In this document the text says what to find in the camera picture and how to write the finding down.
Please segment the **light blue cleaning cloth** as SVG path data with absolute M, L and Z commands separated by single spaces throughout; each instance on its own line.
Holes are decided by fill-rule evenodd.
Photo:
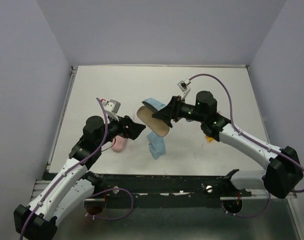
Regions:
M 166 146 L 163 137 L 160 137 L 155 132 L 151 131 L 147 135 L 147 139 L 149 141 L 149 151 L 155 160 L 166 154 Z

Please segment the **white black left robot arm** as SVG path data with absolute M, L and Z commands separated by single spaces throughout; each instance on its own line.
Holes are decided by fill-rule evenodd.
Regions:
M 21 239 L 51 240 L 63 219 L 89 196 L 96 198 L 103 190 L 89 171 L 101 156 L 101 147 L 116 136 L 135 140 L 145 125 L 129 116 L 118 120 L 92 116 L 86 120 L 83 135 L 72 148 L 62 169 L 46 188 L 27 206 L 14 211 L 16 231 Z

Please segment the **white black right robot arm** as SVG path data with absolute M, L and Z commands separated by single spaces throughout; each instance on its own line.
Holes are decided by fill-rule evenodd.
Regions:
M 237 169 L 222 183 L 222 191 L 228 196 L 243 189 L 258 189 L 283 199 L 303 178 L 295 149 L 289 146 L 280 148 L 247 135 L 231 119 L 217 112 L 217 100 L 209 91 L 198 92 L 195 105 L 173 96 L 168 105 L 154 112 L 152 117 L 167 124 L 180 119 L 199 122 L 206 136 L 235 148 L 262 167 L 262 171 Z

